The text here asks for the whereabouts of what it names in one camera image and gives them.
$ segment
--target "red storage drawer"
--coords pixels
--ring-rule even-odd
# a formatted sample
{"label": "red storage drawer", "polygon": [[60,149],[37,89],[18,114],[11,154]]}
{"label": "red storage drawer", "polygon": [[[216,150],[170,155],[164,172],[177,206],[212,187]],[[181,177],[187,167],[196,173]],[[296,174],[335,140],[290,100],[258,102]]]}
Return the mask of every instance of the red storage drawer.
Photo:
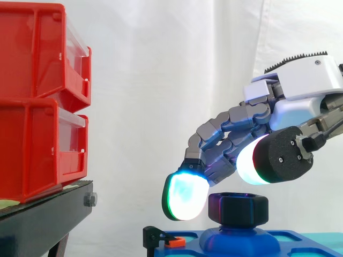
{"label": "red storage drawer", "polygon": [[0,199],[27,202],[87,175],[88,119],[53,99],[0,99]]}
{"label": "red storage drawer", "polygon": [[0,2],[0,97],[49,97],[67,111],[91,104],[91,50],[64,6]]}

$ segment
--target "gear teeth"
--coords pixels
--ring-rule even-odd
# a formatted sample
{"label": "gear teeth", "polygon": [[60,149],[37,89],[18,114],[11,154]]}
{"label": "gear teeth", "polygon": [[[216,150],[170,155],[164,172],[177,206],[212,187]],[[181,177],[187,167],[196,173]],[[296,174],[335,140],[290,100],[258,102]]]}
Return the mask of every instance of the gear teeth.
{"label": "gear teeth", "polygon": [[268,72],[271,72],[275,69],[277,69],[278,67],[281,67],[283,66],[284,64],[286,63],[289,63],[289,62],[292,62],[292,61],[295,61],[295,60],[298,60],[298,59],[301,59],[301,58],[306,58],[306,57],[312,57],[312,56],[320,56],[320,55],[327,55],[327,51],[323,51],[323,52],[316,52],[314,54],[300,54],[300,55],[297,55],[297,56],[292,56],[292,57],[288,57],[288,58],[285,58],[282,60],[282,62],[280,63],[277,63],[276,65],[273,65],[271,67],[269,67],[268,69],[265,69],[264,70],[264,74],[268,73]]}

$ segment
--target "metal bolt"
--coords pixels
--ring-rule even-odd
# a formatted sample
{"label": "metal bolt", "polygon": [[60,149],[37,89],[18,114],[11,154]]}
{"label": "metal bolt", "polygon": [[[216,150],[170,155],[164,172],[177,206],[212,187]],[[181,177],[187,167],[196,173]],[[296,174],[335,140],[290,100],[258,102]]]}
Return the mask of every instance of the metal bolt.
{"label": "metal bolt", "polygon": [[97,193],[89,193],[85,196],[85,206],[88,207],[95,207],[98,202],[98,194]]}

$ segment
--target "black knob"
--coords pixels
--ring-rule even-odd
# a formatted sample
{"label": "black knob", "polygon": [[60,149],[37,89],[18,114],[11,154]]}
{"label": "black knob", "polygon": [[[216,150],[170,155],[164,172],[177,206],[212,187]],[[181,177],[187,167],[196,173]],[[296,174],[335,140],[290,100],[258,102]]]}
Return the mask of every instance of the black knob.
{"label": "black knob", "polygon": [[208,216],[230,228],[254,228],[268,222],[268,198],[246,193],[210,194]]}

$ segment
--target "white curtain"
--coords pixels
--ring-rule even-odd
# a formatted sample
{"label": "white curtain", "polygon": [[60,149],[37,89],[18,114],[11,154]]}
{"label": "white curtain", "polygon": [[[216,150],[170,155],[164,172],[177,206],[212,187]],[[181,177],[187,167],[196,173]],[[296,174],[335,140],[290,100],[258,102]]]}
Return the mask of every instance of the white curtain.
{"label": "white curtain", "polygon": [[[285,57],[328,51],[343,62],[339,0],[61,0],[93,50],[89,176],[99,202],[71,233],[67,257],[145,256],[142,228],[204,230],[207,210],[169,221],[161,210],[168,174],[189,136],[243,100],[253,75]],[[302,178],[251,186],[236,174],[213,192],[270,200],[268,229],[343,232],[337,137]]]}

